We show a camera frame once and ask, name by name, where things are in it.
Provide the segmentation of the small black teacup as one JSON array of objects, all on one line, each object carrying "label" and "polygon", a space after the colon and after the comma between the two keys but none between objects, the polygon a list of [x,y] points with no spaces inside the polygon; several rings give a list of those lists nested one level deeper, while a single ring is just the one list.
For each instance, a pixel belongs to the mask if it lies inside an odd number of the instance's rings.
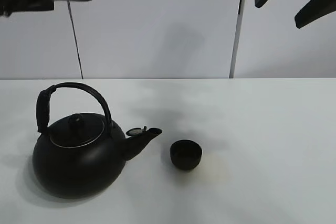
[{"label": "small black teacup", "polygon": [[192,140],[178,140],[170,146],[170,160],[172,164],[183,171],[196,168],[201,162],[203,150]]}]

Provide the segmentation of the grey wall panel strip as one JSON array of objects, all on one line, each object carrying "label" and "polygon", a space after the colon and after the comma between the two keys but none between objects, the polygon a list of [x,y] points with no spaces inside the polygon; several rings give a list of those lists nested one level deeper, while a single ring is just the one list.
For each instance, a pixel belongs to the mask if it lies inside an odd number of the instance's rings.
[{"label": "grey wall panel strip", "polygon": [[230,79],[232,79],[235,74],[235,66],[236,66],[237,52],[238,52],[239,39],[240,39],[240,33],[241,33],[241,26],[242,26],[241,24],[243,21],[244,6],[245,6],[245,0],[239,0],[233,51],[232,51],[232,57],[230,61],[230,70],[229,70]]}]

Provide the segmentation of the black round teapot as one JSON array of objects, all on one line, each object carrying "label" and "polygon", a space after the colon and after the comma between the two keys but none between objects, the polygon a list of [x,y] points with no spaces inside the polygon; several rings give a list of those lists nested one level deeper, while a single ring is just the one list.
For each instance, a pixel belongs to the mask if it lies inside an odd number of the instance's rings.
[{"label": "black round teapot", "polygon": [[[50,99],[59,88],[79,89],[92,95],[104,113],[75,113],[50,124]],[[63,82],[42,90],[36,102],[36,122],[40,136],[32,154],[34,174],[51,194],[68,199],[105,190],[126,163],[163,132],[146,126],[123,132],[112,119],[104,97],[78,82]]]}]

